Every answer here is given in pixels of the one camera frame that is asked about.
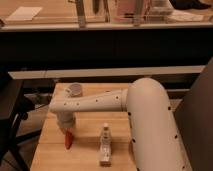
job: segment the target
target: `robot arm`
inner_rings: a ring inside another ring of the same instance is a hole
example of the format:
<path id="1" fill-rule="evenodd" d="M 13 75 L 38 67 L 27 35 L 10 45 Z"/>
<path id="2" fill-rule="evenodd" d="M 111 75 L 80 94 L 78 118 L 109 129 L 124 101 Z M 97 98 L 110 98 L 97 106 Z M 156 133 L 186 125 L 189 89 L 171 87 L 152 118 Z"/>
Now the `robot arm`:
<path id="1" fill-rule="evenodd" d="M 178 130 L 165 89 L 143 78 L 128 90 L 81 98 L 55 98 L 50 111 L 63 115 L 77 111 L 127 111 L 138 171 L 185 169 Z"/>
<path id="2" fill-rule="evenodd" d="M 86 97 L 60 97 L 50 103 L 53 113 L 88 111 L 125 111 L 127 89 Z"/>

